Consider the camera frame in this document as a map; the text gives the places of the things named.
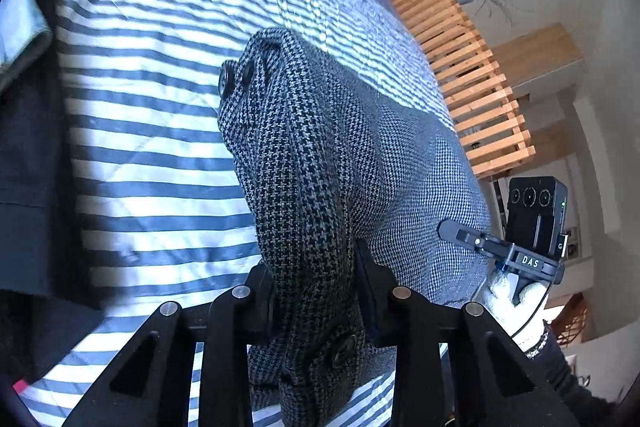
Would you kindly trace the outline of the black sleeve forearm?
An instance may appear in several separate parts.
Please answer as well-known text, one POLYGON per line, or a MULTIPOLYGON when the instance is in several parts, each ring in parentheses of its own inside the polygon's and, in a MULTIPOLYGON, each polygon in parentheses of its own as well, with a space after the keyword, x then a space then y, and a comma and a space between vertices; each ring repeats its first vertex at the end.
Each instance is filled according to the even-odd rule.
POLYGON ((544 323, 544 332, 534 347, 525 352, 544 373, 548 383, 584 427, 614 426, 616 405, 595 397, 578 383, 550 327, 544 323))

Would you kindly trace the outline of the right white gloved hand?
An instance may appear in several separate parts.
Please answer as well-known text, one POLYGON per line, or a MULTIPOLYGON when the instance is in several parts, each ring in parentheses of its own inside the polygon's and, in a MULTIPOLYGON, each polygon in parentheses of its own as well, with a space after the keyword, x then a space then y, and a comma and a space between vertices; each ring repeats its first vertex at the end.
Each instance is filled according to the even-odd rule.
POLYGON ((533 358, 547 341, 544 306, 547 287, 531 283, 516 291, 518 277, 493 269, 477 296, 478 301, 514 340, 514 343, 533 358))

